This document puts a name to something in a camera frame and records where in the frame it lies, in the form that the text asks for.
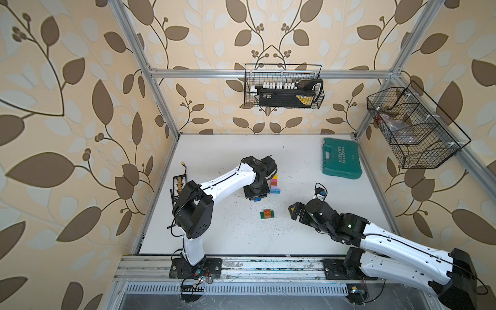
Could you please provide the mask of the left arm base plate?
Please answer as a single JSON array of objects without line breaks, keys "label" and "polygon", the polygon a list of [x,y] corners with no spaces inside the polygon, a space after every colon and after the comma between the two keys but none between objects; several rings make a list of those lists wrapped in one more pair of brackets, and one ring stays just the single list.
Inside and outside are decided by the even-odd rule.
[{"label": "left arm base plate", "polygon": [[204,258],[195,266],[192,266],[186,258],[172,259],[169,278],[171,279],[198,279],[208,277],[212,279],[220,278],[222,272],[221,258]]}]

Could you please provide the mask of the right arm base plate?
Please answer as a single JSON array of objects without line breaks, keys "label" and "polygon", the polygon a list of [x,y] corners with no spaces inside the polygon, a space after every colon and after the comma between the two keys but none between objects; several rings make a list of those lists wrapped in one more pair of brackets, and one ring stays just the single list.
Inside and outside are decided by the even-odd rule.
[{"label": "right arm base plate", "polygon": [[326,280],[378,280],[377,277],[366,276],[359,268],[345,267],[344,259],[323,259],[323,269]]}]

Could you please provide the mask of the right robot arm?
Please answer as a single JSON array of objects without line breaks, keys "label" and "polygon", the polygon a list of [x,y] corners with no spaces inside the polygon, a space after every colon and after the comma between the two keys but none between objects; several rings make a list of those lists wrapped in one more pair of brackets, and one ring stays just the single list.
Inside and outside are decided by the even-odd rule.
[{"label": "right robot arm", "polygon": [[477,273],[470,255],[430,248],[317,198],[288,208],[291,218],[347,245],[347,274],[383,278],[424,291],[449,309],[477,308]]}]

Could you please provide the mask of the dark green lego brick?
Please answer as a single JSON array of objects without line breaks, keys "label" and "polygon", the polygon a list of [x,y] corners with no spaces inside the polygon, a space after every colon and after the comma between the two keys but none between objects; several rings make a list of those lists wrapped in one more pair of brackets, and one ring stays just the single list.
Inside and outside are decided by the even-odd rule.
[{"label": "dark green lego brick", "polygon": [[266,220],[266,219],[264,218],[264,215],[263,215],[263,214],[264,214],[264,211],[262,211],[262,212],[260,213],[260,217],[261,217],[261,219]]}]

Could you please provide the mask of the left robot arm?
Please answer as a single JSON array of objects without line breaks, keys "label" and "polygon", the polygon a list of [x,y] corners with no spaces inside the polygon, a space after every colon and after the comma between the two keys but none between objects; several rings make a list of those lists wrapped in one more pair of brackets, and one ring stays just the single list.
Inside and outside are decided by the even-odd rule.
[{"label": "left robot arm", "polygon": [[270,193],[270,181],[277,174],[277,164],[271,156],[261,160],[253,156],[241,159],[228,173],[204,183],[187,182],[173,205],[173,220],[169,229],[183,231],[181,258],[189,267],[201,268],[206,259],[203,234],[211,225],[214,206],[234,192],[243,189],[245,198],[257,200]]}]

